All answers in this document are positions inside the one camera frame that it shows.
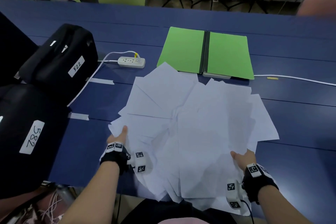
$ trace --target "stack of paper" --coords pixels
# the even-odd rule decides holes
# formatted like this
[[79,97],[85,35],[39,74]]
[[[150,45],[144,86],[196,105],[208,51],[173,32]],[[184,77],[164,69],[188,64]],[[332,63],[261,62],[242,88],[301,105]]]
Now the stack of paper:
[[177,72],[167,63],[135,78],[119,114],[109,125],[112,134],[127,125],[127,150],[141,150],[147,158],[138,180],[157,200],[168,193],[201,210],[241,214],[225,197],[227,179],[242,180],[230,151],[244,154],[247,148],[255,151],[258,141],[279,139],[250,87],[213,79],[204,85],[196,74]]

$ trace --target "black bag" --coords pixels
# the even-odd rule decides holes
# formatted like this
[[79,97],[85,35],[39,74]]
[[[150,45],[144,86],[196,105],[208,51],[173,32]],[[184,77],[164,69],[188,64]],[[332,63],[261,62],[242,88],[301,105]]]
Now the black bag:
[[0,13],[0,86],[19,83],[15,74],[38,46]]
[[98,55],[90,31],[63,24],[20,68],[26,83],[69,104],[97,67]]
[[69,108],[37,87],[0,87],[0,199],[47,180],[69,122]]

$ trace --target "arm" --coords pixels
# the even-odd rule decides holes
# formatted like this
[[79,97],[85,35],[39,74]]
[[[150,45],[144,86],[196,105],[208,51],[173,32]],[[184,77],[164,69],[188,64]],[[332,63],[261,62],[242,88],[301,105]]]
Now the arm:
[[[241,170],[245,171],[247,165],[257,163],[253,151],[247,150],[244,155],[237,154],[234,151],[231,152],[232,158],[237,161]],[[258,193],[258,201],[261,205],[262,211],[269,224],[281,224],[281,223],[296,223],[306,224],[311,223],[306,219],[294,206],[291,205],[280,193],[280,191],[267,185],[262,187]]]
[[[127,127],[118,137],[112,135],[108,143],[125,143]],[[60,224],[111,224],[119,179],[119,166],[103,162],[92,180],[65,212]]]

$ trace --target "power strip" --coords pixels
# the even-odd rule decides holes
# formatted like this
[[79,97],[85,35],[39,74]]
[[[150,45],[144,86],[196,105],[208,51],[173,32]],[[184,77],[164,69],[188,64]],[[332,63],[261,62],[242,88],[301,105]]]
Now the power strip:
[[140,62],[138,62],[138,58],[120,57],[118,59],[118,65],[121,67],[144,68],[145,59],[140,58]]

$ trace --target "blue table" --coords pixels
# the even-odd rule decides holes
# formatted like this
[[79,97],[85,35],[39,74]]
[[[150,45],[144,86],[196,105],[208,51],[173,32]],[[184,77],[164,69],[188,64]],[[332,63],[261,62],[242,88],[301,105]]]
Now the blue table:
[[[49,179],[85,186],[98,168],[109,134],[107,124],[125,106],[134,78],[155,67],[170,26],[246,35],[255,74],[282,74],[336,83],[335,24],[313,18],[263,14],[161,9],[72,2],[0,0],[0,11],[37,44],[62,23],[90,30],[97,50],[133,50],[146,59],[144,69],[104,64],[71,105],[89,121],[71,120]],[[199,76],[199,81],[209,79]],[[332,223],[336,205],[336,87],[280,78],[229,80],[260,94],[280,136],[260,142],[256,156],[277,180],[284,196],[314,223]],[[151,197],[129,174],[123,193]],[[255,216],[260,208],[253,206]]]

